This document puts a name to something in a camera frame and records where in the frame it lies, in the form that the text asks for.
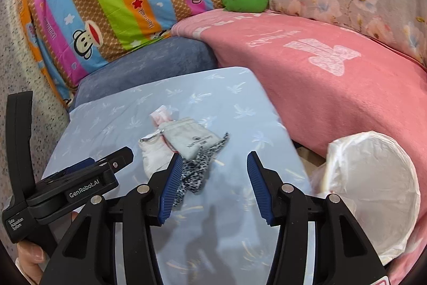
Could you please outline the left human hand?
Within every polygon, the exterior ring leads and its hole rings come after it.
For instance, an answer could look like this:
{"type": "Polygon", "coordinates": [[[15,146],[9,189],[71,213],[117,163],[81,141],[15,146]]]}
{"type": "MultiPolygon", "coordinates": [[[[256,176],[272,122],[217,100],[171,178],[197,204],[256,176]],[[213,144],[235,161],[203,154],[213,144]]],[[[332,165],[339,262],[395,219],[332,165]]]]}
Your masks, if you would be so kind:
{"type": "MultiPolygon", "coordinates": [[[[78,212],[72,211],[68,216],[64,216],[49,225],[57,241],[62,239],[77,216],[78,212]]],[[[30,241],[20,241],[17,244],[17,254],[15,265],[21,274],[30,284],[40,284],[49,258],[47,253],[40,246],[30,241]]]]}

